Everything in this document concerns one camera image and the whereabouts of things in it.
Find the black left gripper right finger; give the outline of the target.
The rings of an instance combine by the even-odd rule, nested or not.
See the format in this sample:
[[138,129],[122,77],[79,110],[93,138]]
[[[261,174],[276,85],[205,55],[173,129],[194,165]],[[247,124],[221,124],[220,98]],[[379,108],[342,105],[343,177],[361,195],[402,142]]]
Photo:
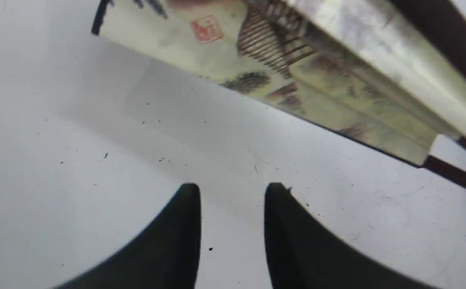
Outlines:
[[350,247],[282,183],[265,191],[264,241],[274,289],[429,289]]

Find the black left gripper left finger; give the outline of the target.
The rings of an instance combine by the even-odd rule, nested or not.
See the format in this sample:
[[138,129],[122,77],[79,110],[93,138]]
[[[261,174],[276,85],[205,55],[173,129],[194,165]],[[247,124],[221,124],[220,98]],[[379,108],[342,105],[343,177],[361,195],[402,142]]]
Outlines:
[[194,289],[201,249],[201,196],[184,183],[121,250],[59,289]]

